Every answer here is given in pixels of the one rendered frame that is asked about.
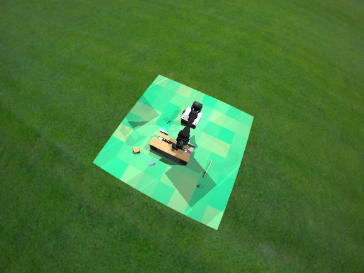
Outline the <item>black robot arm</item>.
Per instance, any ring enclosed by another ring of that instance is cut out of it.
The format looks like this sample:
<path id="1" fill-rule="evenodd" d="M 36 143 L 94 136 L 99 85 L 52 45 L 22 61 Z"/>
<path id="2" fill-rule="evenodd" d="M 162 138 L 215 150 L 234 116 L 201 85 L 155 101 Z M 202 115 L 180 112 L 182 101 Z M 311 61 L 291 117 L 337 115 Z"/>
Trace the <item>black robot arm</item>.
<path id="1" fill-rule="evenodd" d="M 189 113 L 189 118 L 188 118 L 188 123 L 186 125 L 185 128 L 183 128 L 183 130 L 180 132 L 180 135 L 178 137 L 178 143 L 176 145 L 176 148 L 178 149 L 182 149 L 183 146 L 187 146 L 188 142 L 189 142 L 189 137 L 190 137 L 190 128 L 192 126 L 192 123 L 194 122 L 195 119 L 198 118 L 198 113 L 201 112 L 203 107 L 203 104 L 198 102 L 198 101 L 194 101 L 191 107 L 191 111 Z"/>

